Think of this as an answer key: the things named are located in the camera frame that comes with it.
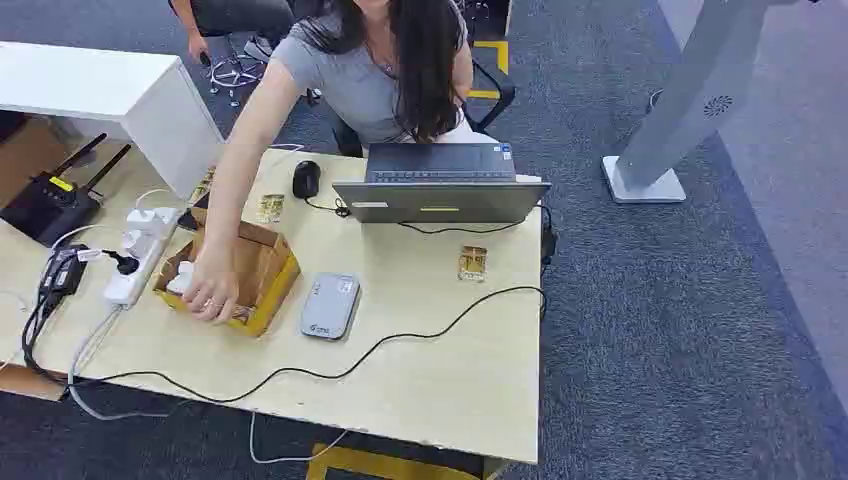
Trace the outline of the person's right hand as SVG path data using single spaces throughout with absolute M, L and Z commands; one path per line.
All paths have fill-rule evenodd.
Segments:
M 188 311 L 210 324 L 229 321 L 239 295 L 232 250 L 205 244 L 193 265 L 189 286 L 182 295 Z

